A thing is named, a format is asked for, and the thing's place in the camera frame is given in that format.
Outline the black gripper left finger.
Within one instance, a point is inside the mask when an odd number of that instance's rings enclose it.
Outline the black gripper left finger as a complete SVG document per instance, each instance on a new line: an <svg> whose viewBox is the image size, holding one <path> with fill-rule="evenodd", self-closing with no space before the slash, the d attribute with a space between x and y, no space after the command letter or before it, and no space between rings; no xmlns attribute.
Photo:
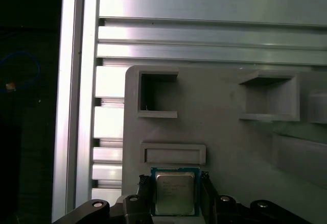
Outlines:
<svg viewBox="0 0 327 224"><path fill-rule="evenodd" d="M153 223L152 196L151 177L140 175L136 194L120 196L113 206L105 200L89 200L54 223Z"/></svg>

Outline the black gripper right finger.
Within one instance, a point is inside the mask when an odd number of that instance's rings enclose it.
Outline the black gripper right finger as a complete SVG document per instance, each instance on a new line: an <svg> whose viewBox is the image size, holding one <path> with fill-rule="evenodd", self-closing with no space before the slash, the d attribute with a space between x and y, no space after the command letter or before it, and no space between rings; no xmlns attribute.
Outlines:
<svg viewBox="0 0 327 224"><path fill-rule="evenodd" d="M256 200L249 207L246 207L229 195L220 195L211 182L207 171L203 171L200 176L199 206L205 223L309 223L307 220L267 200Z"/></svg>

